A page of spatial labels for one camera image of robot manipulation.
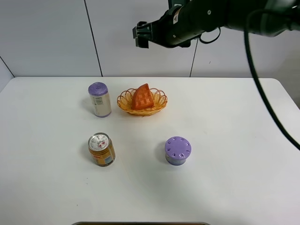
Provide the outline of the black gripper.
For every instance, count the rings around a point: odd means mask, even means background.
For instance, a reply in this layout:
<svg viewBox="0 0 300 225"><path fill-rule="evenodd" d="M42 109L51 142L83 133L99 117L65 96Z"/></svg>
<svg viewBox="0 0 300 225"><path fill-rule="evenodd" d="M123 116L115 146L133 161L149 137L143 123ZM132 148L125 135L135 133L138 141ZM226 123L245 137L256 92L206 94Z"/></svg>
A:
<svg viewBox="0 0 300 225"><path fill-rule="evenodd" d="M224 0L192 0L171 15L151 23L151 42L175 48L204 32L211 32L225 23ZM140 21L133 28L135 45L149 48L150 24Z"/></svg>

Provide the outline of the dark green robot arm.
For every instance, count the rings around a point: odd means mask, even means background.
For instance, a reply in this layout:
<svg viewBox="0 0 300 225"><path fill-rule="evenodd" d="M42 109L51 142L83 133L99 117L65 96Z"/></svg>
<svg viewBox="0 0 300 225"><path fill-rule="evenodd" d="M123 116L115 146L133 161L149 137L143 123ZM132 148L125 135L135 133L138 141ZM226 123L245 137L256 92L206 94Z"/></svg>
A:
<svg viewBox="0 0 300 225"><path fill-rule="evenodd" d="M222 27L266 37L300 29L298 0L170 0L169 9L153 22L133 28L135 44L166 48L190 47L193 39Z"/></svg>

